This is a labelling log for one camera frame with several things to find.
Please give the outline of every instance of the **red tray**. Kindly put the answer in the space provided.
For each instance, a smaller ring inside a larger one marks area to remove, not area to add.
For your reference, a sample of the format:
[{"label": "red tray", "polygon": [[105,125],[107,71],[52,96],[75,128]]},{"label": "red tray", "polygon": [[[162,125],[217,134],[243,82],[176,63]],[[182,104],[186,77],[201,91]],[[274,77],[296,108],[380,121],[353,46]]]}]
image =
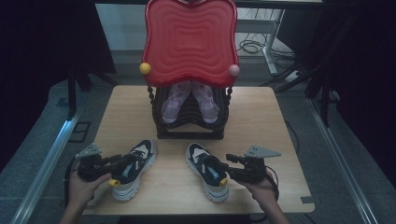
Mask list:
[{"label": "red tray", "polygon": [[148,85],[166,87],[197,80],[218,88],[230,87],[239,65],[234,34],[237,12],[232,0],[151,0],[146,6],[147,43],[142,63]]}]

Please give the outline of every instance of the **white sneaker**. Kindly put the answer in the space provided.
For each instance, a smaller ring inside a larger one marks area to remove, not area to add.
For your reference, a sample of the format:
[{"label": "white sneaker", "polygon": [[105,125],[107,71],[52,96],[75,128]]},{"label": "white sneaker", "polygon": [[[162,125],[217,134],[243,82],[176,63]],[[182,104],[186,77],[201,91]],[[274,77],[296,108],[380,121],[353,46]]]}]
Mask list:
[{"label": "white sneaker", "polygon": [[206,123],[214,123],[218,119],[219,107],[213,100],[212,88],[202,83],[192,82],[192,94],[199,104],[202,118]]},{"label": "white sneaker", "polygon": [[169,97],[163,102],[163,121],[173,123],[177,119],[181,106],[191,92],[191,82],[182,81],[172,86]]},{"label": "white sneaker", "polygon": [[129,152],[131,163],[120,175],[112,176],[120,181],[120,185],[113,189],[113,197],[120,201],[132,199],[140,187],[140,176],[155,162],[157,148],[151,140],[143,140]]},{"label": "white sneaker", "polygon": [[198,143],[192,143],[186,150],[186,162],[202,178],[204,193],[210,201],[219,203],[228,198],[230,189],[227,185],[227,174],[217,166],[218,158]]}]

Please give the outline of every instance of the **pink shoe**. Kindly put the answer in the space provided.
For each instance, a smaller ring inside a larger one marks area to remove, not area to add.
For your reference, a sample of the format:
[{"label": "pink shoe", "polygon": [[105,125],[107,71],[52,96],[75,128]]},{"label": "pink shoe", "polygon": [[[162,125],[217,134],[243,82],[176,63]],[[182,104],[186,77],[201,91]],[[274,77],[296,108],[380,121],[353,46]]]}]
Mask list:
[{"label": "pink shoe", "polygon": [[192,94],[199,104],[204,121],[206,123],[214,123],[218,119],[219,107],[213,100],[212,88],[193,81]]},{"label": "pink shoe", "polygon": [[163,102],[163,121],[173,123],[177,119],[181,106],[191,92],[191,82],[182,81],[172,86],[169,97]]}]

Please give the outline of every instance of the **hand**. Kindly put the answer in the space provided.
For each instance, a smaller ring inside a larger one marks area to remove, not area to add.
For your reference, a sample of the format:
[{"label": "hand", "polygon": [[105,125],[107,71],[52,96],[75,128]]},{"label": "hand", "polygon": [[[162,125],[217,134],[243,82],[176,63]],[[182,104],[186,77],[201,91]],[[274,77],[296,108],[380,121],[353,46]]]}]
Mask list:
[{"label": "hand", "polygon": [[107,174],[102,175],[95,181],[87,182],[78,176],[77,171],[72,172],[69,179],[69,203],[83,205],[85,207],[92,199],[99,185],[105,183],[110,178],[111,174]]},{"label": "hand", "polygon": [[271,224],[289,224],[288,219],[283,214],[279,204],[277,204],[274,187],[268,179],[265,178],[258,184],[237,183],[245,186],[250,191],[253,199],[259,203],[260,208],[268,216]]},{"label": "hand", "polygon": [[95,181],[87,182],[78,176],[77,171],[72,172],[69,178],[69,204],[60,223],[77,223],[99,185],[110,178],[111,174],[107,174],[102,175]]},{"label": "hand", "polygon": [[265,178],[262,182],[258,184],[250,184],[245,182],[237,182],[237,183],[247,188],[247,190],[252,194],[253,199],[259,203],[260,208],[264,212],[269,207],[272,207],[274,206],[274,204],[277,204],[276,196],[274,193],[274,187],[268,181],[267,178]]}]

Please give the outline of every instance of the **wooden tabletop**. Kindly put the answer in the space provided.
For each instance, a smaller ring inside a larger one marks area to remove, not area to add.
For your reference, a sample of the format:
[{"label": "wooden tabletop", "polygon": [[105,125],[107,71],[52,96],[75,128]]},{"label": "wooden tabletop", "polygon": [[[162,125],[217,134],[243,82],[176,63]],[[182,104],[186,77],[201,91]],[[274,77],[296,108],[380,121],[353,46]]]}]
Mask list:
[{"label": "wooden tabletop", "polygon": [[[183,127],[196,128],[194,125]],[[141,177],[140,189],[128,202],[111,195],[112,188],[102,185],[87,207],[86,215],[192,215],[252,214],[262,210],[245,187],[229,178],[230,196],[223,203],[210,202],[199,176],[187,166],[185,151],[192,142],[205,146],[221,161],[226,153],[243,156],[251,146],[280,152],[280,157],[266,158],[279,178],[279,205],[285,213],[306,213],[315,209],[303,203],[310,197],[301,165],[274,92],[264,87],[234,87],[230,117],[222,140],[158,139],[152,119],[146,86],[115,87],[94,143],[102,156],[125,155],[143,139],[152,139],[158,148],[157,160]]]}]

